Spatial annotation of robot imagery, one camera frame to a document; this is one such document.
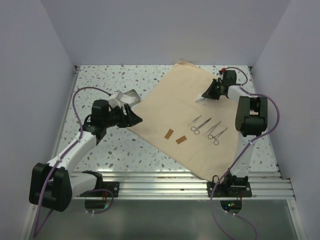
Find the white gauze pad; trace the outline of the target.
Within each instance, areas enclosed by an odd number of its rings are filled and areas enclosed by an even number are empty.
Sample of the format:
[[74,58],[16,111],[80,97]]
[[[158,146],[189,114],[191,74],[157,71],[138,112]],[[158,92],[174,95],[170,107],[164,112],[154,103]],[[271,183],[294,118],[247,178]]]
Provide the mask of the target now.
[[206,99],[205,97],[203,97],[201,93],[199,93],[199,94],[197,95],[197,97],[196,97],[195,102],[196,102],[197,104],[204,105],[204,104],[207,102],[207,99]]
[[132,103],[134,103],[136,100],[136,98],[134,96],[129,96],[129,95],[126,95],[126,94],[123,94],[122,95],[122,98],[121,98],[121,101],[130,105]]

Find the brown plaster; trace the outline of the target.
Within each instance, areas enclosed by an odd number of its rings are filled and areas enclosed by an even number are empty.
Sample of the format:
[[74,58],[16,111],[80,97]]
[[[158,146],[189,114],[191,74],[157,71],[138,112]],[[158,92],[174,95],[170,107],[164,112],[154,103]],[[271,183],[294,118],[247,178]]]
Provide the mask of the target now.
[[183,135],[182,137],[180,137],[180,138],[178,138],[176,140],[176,143],[179,145],[179,144],[183,143],[186,140],[187,140],[187,137],[185,135]]
[[169,140],[173,133],[174,133],[174,130],[169,129],[169,130],[167,131],[166,135],[164,136],[164,138],[167,139],[167,140]]

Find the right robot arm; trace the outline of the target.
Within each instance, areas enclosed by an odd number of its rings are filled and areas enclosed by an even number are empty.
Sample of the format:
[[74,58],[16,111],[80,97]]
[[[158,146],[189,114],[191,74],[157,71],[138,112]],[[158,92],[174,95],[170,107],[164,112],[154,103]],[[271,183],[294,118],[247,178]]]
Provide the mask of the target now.
[[219,100],[225,96],[237,103],[235,129],[239,133],[235,162],[223,177],[216,190],[223,190],[227,196],[235,196],[249,187],[249,166],[254,151],[254,141],[268,126],[268,99],[254,96],[237,83],[237,68],[222,68],[222,77],[213,79],[208,89],[201,95],[204,99]]

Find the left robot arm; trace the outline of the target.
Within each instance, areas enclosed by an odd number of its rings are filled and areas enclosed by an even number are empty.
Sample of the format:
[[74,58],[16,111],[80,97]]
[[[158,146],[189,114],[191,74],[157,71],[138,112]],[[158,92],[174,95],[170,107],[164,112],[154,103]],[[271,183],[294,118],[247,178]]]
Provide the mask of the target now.
[[106,190],[100,173],[86,170],[76,178],[70,174],[78,163],[96,147],[111,127],[133,127],[143,120],[131,107],[139,103],[95,100],[75,139],[47,163],[37,163],[31,174],[29,202],[54,211],[63,212],[71,200],[89,192],[99,196]]

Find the metal tray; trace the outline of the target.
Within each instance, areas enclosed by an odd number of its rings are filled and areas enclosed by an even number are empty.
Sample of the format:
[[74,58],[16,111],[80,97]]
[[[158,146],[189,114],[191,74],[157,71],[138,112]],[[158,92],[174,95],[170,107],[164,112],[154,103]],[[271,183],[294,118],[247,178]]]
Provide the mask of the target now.
[[141,102],[140,96],[138,95],[138,93],[134,89],[131,89],[131,90],[123,93],[120,100],[123,103],[128,104],[130,107],[133,107]]

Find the steel tweezers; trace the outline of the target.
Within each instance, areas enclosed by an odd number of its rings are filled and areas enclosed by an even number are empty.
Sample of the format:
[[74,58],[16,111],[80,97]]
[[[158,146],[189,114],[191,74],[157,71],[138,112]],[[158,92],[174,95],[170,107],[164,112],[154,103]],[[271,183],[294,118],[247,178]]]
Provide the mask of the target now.
[[204,132],[202,135],[210,135],[212,133],[212,131],[221,123],[221,121],[219,121],[218,123],[216,123],[214,126],[212,126],[211,128],[209,128],[206,132]]
[[202,115],[196,117],[195,119],[193,119],[190,123],[188,123],[188,126],[191,126],[192,124],[194,124]]

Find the steel tweezers right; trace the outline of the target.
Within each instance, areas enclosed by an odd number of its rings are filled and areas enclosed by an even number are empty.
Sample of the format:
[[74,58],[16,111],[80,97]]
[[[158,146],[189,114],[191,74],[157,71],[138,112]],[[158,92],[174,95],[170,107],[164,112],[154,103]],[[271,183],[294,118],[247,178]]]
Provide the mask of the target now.
[[204,132],[202,135],[210,135],[212,133],[212,131],[221,123],[221,121],[219,121],[218,123],[216,123],[214,126],[212,126],[211,128],[209,128],[206,132]]

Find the steel scissors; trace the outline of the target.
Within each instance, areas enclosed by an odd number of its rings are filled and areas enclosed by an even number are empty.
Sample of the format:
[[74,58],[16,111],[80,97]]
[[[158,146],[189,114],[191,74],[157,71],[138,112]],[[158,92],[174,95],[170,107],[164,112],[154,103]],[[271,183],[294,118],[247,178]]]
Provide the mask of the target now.
[[208,118],[204,122],[202,122],[199,126],[192,126],[190,130],[195,134],[199,135],[200,134],[200,129],[205,126],[212,118]]

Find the beige cloth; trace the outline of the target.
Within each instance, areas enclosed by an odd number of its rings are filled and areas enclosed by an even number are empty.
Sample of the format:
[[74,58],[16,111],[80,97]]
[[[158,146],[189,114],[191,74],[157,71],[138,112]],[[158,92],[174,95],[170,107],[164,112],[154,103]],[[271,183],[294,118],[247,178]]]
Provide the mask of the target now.
[[[197,177],[210,181],[213,176],[222,176],[235,162],[239,133],[235,128],[238,104],[225,96],[219,100],[207,99],[205,104],[195,102],[203,94],[215,76],[187,61],[177,62],[164,75],[154,89],[135,107],[134,113],[142,122],[130,130],[161,152],[177,161]],[[196,117],[201,117],[188,126]],[[211,120],[195,135],[192,126]],[[212,131],[216,135],[228,128],[219,138],[219,145],[203,135],[208,129],[221,123]],[[169,139],[169,129],[174,133]],[[176,140],[187,140],[177,144]]]

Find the steel forceps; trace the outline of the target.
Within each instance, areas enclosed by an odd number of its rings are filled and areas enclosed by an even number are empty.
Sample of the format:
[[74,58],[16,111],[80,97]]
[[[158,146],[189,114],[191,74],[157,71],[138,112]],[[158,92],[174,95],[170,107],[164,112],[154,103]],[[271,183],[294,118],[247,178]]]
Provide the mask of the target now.
[[219,132],[218,134],[216,134],[216,135],[212,135],[212,134],[209,134],[208,136],[207,136],[207,138],[209,139],[209,140],[213,140],[213,144],[214,145],[219,145],[219,137],[227,130],[228,128],[225,128],[224,130],[222,130],[221,132]]

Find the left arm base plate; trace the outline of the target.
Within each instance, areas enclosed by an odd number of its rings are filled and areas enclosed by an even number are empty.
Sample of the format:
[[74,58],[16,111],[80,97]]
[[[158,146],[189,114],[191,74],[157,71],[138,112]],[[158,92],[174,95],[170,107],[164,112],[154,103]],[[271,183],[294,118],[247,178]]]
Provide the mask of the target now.
[[[118,181],[104,181],[101,187],[97,189],[106,189],[112,192],[113,196],[117,198],[119,196],[120,183]],[[85,192],[80,195],[81,197],[103,197],[108,198],[111,197],[111,194],[105,191],[97,191],[97,192]]]

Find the aluminium rail frame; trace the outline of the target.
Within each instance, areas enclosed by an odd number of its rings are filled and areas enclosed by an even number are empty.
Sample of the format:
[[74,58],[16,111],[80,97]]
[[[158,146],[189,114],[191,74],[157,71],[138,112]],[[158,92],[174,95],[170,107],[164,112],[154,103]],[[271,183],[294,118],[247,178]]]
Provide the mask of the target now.
[[[77,66],[53,158],[76,138],[79,119],[94,100],[115,90],[125,93],[134,89],[145,97],[171,69],[171,65]],[[122,200],[208,200],[214,192],[206,180],[125,129],[111,128],[69,176],[74,179],[84,171],[101,174],[104,182],[119,182],[118,198]]]

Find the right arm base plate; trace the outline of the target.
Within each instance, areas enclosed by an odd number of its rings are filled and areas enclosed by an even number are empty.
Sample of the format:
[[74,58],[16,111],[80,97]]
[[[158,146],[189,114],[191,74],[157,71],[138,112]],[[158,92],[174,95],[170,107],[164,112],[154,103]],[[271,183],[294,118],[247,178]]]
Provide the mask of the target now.
[[228,173],[222,183],[216,187],[214,198],[250,198],[252,197],[249,177],[237,177]]

